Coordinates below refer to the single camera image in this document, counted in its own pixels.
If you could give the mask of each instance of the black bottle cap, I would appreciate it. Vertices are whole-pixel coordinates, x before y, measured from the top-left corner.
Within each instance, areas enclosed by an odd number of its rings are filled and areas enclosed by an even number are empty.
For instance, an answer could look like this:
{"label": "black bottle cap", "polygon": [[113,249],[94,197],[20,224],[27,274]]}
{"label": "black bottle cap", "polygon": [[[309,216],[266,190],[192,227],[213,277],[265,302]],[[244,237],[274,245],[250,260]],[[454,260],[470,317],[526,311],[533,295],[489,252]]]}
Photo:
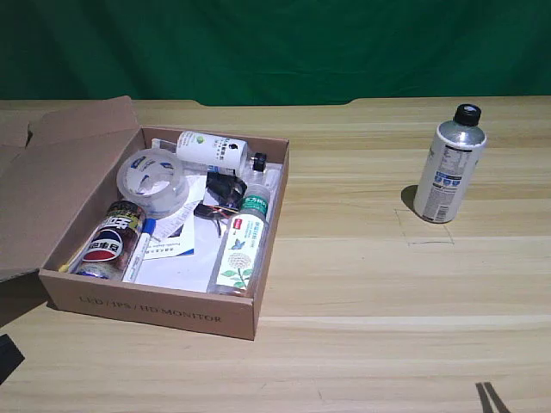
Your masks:
{"label": "black bottle cap", "polygon": [[266,169],[266,154],[262,152],[255,153],[252,163],[253,170],[264,172]]}
{"label": "black bottle cap", "polygon": [[478,106],[470,103],[463,103],[457,107],[454,116],[454,122],[464,126],[477,126],[479,124],[482,111]]}

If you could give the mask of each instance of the clear tape roll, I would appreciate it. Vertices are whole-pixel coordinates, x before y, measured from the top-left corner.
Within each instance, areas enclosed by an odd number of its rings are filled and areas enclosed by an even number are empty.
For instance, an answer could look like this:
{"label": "clear tape roll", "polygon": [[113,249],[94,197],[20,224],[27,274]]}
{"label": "clear tape roll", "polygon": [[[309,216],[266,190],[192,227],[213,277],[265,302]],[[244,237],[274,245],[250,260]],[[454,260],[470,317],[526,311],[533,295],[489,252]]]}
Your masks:
{"label": "clear tape roll", "polygon": [[117,186],[126,200],[144,208],[147,218],[161,219],[188,198],[182,161],[165,149],[145,149],[119,168]]}

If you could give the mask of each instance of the cardboard box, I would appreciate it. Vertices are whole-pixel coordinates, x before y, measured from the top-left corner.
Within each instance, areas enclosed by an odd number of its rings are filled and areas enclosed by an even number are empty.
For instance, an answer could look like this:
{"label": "cardboard box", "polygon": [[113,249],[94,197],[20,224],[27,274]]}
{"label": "cardboard box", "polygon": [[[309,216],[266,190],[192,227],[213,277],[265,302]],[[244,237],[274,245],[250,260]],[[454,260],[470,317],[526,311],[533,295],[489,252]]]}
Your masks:
{"label": "cardboard box", "polygon": [[181,130],[141,127],[127,96],[47,114],[32,125],[31,138],[21,120],[0,129],[0,280],[39,268],[40,280],[62,311],[254,338],[287,182],[287,140],[224,135],[247,140],[254,151],[283,165],[278,196],[271,202],[262,275],[248,299],[56,271],[120,198],[115,176],[121,163],[153,138],[176,142]]}

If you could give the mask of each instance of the wooden table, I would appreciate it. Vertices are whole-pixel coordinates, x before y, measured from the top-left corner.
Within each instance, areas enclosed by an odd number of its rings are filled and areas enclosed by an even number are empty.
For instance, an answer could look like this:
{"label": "wooden table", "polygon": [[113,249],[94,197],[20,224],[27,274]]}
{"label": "wooden table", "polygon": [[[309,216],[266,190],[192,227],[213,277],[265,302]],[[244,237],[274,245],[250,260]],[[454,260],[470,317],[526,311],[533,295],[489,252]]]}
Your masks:
{"label": "wooden table", "polygon": [[[489,146],[457,219],[428,224],[401,194],[462,102]],[[74,104],[0,102],[0,120]],[[40,305],[0,329],[27,358],[1,411],[480,413],[479,382],[511,412],[551,411],[551,97],[135,107],[142,124],[291,140],[257,339]]]}

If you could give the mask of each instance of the green backdrop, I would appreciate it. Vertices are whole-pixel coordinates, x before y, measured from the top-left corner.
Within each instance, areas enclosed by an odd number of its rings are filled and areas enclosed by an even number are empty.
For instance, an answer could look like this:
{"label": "green backdrop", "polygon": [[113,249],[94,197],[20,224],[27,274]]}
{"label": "green backdrop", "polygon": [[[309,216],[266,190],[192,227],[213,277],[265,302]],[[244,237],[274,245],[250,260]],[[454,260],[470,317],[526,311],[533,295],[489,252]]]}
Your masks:
{"label": "green backdrop", "polygon": [[549,0],[3,0],[0,99],[551,94]]}

